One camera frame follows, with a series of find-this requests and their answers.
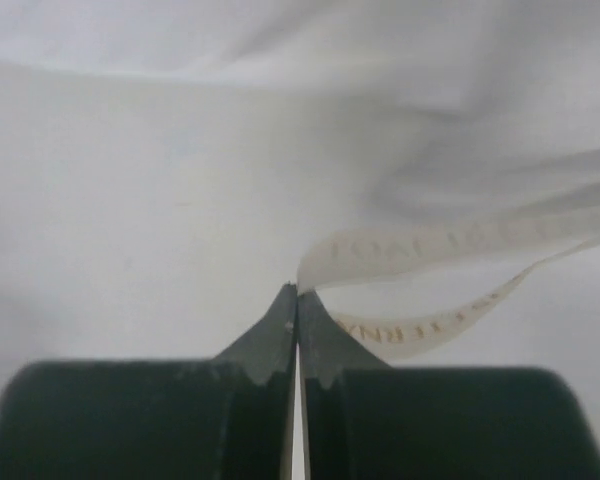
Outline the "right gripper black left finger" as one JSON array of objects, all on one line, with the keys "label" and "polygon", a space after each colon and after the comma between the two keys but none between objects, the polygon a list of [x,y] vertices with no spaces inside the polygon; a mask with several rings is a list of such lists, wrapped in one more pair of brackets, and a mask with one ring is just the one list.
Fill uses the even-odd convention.
[{"label": "right gripper black left finger", "polygon": [[39,361],[0,395],[0,479],[287,479],[297,293],[208,359]]}]

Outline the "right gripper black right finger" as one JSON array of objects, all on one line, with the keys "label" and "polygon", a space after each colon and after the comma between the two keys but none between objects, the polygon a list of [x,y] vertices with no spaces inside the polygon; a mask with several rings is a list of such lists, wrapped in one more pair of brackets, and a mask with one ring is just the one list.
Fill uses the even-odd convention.
[{"label": "right gripper black right finger", "polygon": [[310,479],[600,479],[576,397],[537,368],[396,368],[298,299]]}]

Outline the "cream printed ribbon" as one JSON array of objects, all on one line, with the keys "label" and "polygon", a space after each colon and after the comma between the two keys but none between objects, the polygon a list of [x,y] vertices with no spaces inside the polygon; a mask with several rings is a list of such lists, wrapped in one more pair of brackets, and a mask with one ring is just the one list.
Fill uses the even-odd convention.
[{"label": "cream printed ribbon", "polygon": [[483,222],[413,229],[338,231],[302,257],[299,294],[370,283],[487,254],[512,253],[581,238],[582,243],[540,259],[485,295],[436,314],[368,319],[331,311],[333,321],[377,358],[403,360],[459,337],[506,299],[534,270],[600,245],[600,206],[544,215],[498,216]]}]

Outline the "translucent white wrapping paper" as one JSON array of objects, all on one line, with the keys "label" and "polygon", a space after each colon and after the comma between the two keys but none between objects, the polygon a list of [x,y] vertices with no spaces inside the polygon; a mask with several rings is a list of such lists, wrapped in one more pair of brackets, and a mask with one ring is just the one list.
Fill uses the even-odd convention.
[{"label": "translucent white wrapping paper", "polygon": [[358,169],[418,218],[600,206],[600,1],[0,1],[0,264],[69,167]]}]

